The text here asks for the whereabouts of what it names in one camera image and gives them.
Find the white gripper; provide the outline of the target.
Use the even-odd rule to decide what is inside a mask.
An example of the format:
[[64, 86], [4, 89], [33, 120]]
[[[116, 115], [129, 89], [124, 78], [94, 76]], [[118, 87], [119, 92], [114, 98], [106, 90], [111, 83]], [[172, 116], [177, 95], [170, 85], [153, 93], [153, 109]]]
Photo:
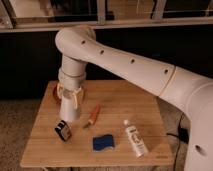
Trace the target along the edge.
[[74, 99], [74, 107], [78, 108], [82, 103], [84, 94], [82, 83], [82, 80], [59, 81], [56, 86], [58, 100], [61, 101], [62, 95], [65, 94]]

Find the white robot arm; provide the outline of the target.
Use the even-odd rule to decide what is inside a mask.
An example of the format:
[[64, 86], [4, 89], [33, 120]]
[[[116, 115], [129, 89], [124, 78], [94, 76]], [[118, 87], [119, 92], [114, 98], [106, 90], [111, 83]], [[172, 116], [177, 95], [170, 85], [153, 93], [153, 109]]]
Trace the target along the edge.
[[55, 37], [62, 53], [57, 95], [60, 117], [79, 118], [76, 94], [93, 63], [167, 101], [190, 120], [190, 137], [184, 171], [213, 171], [213, 79], [180, 67], [105, 46], [89, 26], [61, 29]]

